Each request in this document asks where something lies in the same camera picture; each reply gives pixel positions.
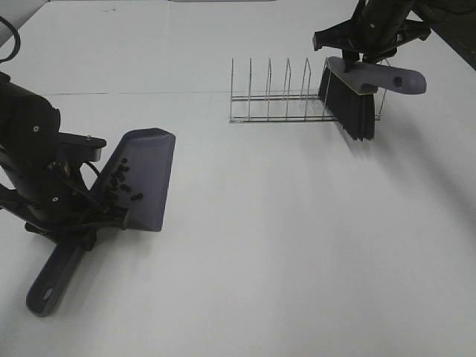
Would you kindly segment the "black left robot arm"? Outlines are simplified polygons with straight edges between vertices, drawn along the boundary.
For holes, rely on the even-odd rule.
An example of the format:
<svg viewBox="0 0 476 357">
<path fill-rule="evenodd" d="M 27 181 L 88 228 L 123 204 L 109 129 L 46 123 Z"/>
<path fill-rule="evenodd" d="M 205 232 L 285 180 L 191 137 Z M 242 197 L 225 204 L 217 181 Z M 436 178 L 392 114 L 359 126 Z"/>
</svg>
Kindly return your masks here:
<svg viewBox="0 0 476 357">
<path fill-rule="evenodd" d="M 1 74 L 1 168 L 13 188 L 1 188 L 1 208 L 25 228 L 53 242 L 125 227 L 127 210 L 87 188 L 80 168 L 100 160 L 106 140 L 60 131 L 60 111 L 48 100 Z"/>
</svg>

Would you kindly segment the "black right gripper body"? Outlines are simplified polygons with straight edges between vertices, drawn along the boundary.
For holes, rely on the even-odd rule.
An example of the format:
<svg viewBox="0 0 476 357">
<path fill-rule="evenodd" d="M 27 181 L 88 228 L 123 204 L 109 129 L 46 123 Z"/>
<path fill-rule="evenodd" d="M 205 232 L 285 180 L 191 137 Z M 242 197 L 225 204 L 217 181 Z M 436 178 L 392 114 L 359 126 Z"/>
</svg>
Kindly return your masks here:
<svg viewBox="0 0 476 357">
<path fill-rule="evenodd" d="M 323 47 L 341 51 L 350 64 L 358 61 L 378 63 L 395 56 L 398 47 L 416 39 L 425 41 L 431 34 L 426 22 L 405 19 L 402 22 L 377 23 L 375 20 L 347 20 L 312 37 L 315 51 Z"/>
</svg>

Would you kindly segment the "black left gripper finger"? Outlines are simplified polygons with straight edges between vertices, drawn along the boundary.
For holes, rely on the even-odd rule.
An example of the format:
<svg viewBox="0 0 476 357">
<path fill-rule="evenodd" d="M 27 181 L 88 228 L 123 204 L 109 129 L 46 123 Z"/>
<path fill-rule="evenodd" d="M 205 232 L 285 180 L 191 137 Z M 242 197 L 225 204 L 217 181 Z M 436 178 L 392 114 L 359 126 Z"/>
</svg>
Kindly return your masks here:
<svg viewBox="0 0 476 357">
<path fill-rule="evenodd" d="M 92 251 L 97 242 L 97 232 L 88 232 L 80 239 L 80 246 L 84 251 Z"/>
</svg>

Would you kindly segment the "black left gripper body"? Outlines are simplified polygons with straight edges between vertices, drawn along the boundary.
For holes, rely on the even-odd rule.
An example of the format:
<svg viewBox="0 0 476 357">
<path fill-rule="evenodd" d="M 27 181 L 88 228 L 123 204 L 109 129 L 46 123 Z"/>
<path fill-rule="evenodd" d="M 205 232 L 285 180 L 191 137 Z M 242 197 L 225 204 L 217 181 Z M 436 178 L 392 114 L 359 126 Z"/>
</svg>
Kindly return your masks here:
<svg viewBox="0 0 476 357">
<path fill-rule="evenodd" d="M 124 229 L 129 210 L 118 205 L 117 183 L 102 187 L 101 177 L 89 190 L 79 162 L 71 167 L 56 160 L 45 168 L 46 184 L 55 191 L 43 202 L 35 202 L 25 219 L 25 229 L 59 242 L 66 235 L 96 234 L 100 228 Z"/>
</svg>

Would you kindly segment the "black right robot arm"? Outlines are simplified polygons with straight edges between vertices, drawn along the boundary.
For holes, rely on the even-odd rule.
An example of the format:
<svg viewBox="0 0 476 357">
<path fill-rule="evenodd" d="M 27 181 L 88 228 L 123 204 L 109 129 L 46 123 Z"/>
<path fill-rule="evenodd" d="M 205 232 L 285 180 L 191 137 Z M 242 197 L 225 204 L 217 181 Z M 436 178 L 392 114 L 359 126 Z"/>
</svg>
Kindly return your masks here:
<svg viewBox="0 0 476 357">
<path fill-rule="evenodd" d="M 359 1 L 350 19 L 314 32 L 313 49 L 339 49 L 348 65 L 359 60 L 376 64 L 391 58 L 398 47 L 415 39 L 425 41 L 430 36 L 429 20 L 408 18 L 421 5 L 457 16 L 475 11 L 474 1 Z"/>
</svg>

